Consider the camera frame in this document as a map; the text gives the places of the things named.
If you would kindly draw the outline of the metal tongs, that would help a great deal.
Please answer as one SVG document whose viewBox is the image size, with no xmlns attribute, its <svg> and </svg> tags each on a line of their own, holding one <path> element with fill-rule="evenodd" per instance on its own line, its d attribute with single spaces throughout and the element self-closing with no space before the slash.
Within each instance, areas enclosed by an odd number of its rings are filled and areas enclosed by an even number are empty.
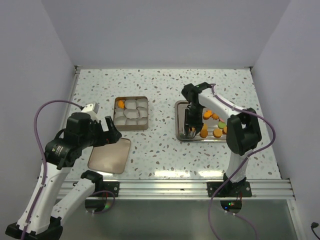
<svg viewBox="0 0 320 240">
<path fill-rule="evenodd" d="M 186 139 L 194 139 L 197 134 L 197 129 L 195 127 L 186 126 L 184 127 L 184 137 Z"/>
</svg>

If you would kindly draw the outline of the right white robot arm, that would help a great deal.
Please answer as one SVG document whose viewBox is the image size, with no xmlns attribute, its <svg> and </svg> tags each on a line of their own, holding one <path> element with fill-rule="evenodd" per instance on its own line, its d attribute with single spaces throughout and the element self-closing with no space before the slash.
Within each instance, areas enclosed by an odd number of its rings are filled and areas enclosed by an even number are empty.
<svg viewBox="0 0 320 240">
<path fill-rule="evenodd" d="M 203 128 L 203 109 L 212 110 L 226 123 L 226 143 L 231 154 L 224 174 L 223 192 L 235 196 L 245 181 L 248 163 L 243 162 L 262 140 L 257 113 L 253 108 L 241 109 L 217 94 L 214 84 L 187 84 L 181 94 L 188 102 L 184 114 L 184 135 L 194 137 Z"/>
</svg>

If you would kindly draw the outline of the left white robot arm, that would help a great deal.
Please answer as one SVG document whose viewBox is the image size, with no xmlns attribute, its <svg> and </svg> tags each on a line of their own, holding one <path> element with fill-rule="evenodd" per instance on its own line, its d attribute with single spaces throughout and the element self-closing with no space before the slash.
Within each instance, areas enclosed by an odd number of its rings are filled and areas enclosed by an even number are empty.
<svg viewBox="0 0 320 240">
<path fill-rule="evenodd" d="M 87 197 L 116 197 L 105 187 L 101 174 L 87 170 L 73 189 L 57 201 L 62 184 L 85 148 L 115 144 L 122 137 L 110 116 L 105 117 L 105 122 L 107 131 L 86 112 L 73 113 L 67 119 L 66 128 L 60 131 L 63 137 L 57 134 L 46 145 L 34 192 L 20 219 L 7 226 L 7 236 L 17 240 L 58 240 L 67 218 Z"/>
</svg>

